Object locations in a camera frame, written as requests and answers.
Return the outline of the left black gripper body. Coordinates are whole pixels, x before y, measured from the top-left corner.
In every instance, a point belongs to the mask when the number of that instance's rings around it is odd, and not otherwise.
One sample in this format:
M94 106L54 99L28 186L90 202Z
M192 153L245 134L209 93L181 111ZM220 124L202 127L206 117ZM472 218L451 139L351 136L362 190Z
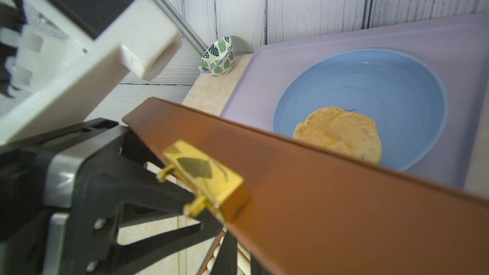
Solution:
M129 162L127 127L85 121L126 74L125 9L47 87L50 99L1 121L1 273L129 274L117 243Z

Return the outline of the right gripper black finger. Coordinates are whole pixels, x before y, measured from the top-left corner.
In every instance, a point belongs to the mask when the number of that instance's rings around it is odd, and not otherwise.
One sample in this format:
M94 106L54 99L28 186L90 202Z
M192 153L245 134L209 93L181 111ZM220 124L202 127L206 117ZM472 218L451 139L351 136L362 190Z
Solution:
M120 245L121 228L181 216L192 194L143 167L154 156L127 127L84 127L42 147L53 154L43 202L56 209L44 274L136 274L222 230L204 212L194 225Z

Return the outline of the brown wooden jewelry box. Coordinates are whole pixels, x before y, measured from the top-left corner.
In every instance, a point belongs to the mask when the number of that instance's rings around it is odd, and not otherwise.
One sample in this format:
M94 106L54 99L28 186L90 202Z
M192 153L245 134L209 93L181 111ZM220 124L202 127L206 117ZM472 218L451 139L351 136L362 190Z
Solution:
M227 228L272 274L487 274L488 202L158 98L124 122L158 157L184 140L241 175Z

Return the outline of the green leaf pattern bowl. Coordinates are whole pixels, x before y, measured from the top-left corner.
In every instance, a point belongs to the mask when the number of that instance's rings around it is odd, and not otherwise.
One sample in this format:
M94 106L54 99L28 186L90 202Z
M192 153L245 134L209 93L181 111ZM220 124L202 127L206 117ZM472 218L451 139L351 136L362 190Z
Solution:
M234 67L233 39L224 36L210 45L202 55L198 69L201 74L220 77L228 74Z

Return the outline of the blue plate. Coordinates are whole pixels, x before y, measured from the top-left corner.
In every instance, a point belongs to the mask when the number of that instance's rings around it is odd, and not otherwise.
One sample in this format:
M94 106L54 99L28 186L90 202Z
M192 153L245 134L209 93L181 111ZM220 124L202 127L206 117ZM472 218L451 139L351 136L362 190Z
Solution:
M448 119L448 96L439 76L408 54L365 48L324 59L284 91L273 132L292 136L314 111L335 106L372 118L382 141L381 165L405 171L440 139Z

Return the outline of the lilac plastic tray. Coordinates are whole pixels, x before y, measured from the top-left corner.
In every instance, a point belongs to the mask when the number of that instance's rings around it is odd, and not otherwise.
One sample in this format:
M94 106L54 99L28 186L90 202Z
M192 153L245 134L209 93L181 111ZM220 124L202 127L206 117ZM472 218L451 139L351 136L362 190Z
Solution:
M405 173L462 188L488 86L488 17L460 15L279 43L253 54L221 116L273 132L276 106L304 71L334 55L365 48L426 63L448 96L448 119L434 148Z

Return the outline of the left aluminium frame post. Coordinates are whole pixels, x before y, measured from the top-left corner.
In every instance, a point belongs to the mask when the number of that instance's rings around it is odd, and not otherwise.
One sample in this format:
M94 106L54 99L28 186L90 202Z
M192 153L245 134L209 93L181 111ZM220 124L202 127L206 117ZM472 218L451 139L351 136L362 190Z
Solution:
M195 32L191 25L184 19L183 15L177 10L170 0L154 0L160 9L180 30L182 38L185 38L193 48L200 54L207 49L205 42Z

